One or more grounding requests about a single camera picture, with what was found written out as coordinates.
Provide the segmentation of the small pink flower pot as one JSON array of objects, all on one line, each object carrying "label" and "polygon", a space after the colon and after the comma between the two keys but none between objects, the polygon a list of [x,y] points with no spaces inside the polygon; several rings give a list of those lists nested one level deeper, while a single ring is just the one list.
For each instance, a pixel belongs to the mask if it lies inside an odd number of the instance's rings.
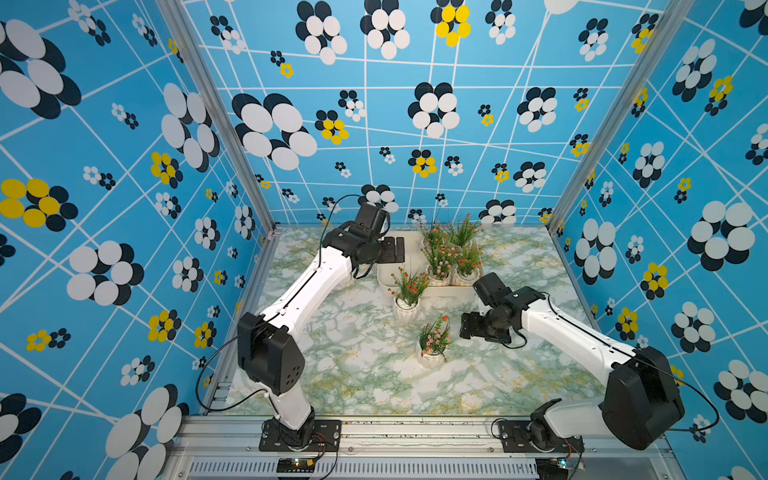
[{"label": "small pink flower pot", "polygon": [[449,238],[448,227],[440,222],[422,224],[420,233],[422,235],[421,246],[423,248],[438,248],[445,244]]}]

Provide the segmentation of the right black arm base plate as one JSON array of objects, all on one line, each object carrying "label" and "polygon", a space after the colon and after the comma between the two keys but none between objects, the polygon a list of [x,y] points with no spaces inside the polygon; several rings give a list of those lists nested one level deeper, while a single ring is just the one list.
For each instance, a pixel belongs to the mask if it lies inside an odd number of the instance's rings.
[{"label": "right black arm base plate", "polygon": [[495,419],[490,431],[505,453],[574,455],[585,450],[581,438],[557,437],[543,424],[531,420]]}]

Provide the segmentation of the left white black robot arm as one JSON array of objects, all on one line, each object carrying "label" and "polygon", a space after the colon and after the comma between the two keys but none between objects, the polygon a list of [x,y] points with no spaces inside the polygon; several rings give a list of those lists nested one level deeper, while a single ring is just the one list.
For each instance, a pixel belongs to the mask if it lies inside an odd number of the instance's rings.
[{"label": "left white black robot arm", "polygon": [[340,228],[322,241],[314,259],[275,302],[259,314],[238,321],[237,362],[258,388],[267,393],[277,438],[286,446],[308,446],[315,435],[315,410],[301,386],[306,361],[297,338],[326,297],[353,278],[359,267],[401,264],[401,236],[361,237]]}]

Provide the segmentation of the orange flower pot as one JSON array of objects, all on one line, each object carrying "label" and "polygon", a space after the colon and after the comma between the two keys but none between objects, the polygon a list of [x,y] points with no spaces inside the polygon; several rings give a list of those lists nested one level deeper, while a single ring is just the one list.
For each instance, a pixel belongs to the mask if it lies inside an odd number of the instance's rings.
[{"label": "orange flower pot", "polygon": [[450,223],[447,226],[448,241],[457,246],[465,247],[471,244],[481,229],[481,223],[473,221],[469,214],[458,223]]}]

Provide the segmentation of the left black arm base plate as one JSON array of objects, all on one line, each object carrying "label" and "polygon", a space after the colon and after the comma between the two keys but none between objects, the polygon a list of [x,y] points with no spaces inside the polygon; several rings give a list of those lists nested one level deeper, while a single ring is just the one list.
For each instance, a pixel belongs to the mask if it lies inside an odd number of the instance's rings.
[{"label": "left black arm base plate", "polygon": [[309,419],[298,430],[291,430],[278,419],[262,423],[260,452],[336,452],[339,449],[342,422],[333,419]]}]

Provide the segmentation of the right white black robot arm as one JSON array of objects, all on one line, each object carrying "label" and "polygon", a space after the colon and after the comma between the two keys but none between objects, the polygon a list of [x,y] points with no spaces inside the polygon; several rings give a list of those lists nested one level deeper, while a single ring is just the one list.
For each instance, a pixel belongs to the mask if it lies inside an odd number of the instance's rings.
[{"label": "right white black robot arm", "polygon": [[644,450],[685,416],[677,380],[664,354],[614,340],[556,309],[550,297],[531,287],[516,291],[494,275],[473,289],[484,313],[461,317],[460,335],[507,345],[528,332],[561,350],[605,388],[602,396],[551,400],[530,416],[531,443],[541,451],[576,436],[613,437]]}]

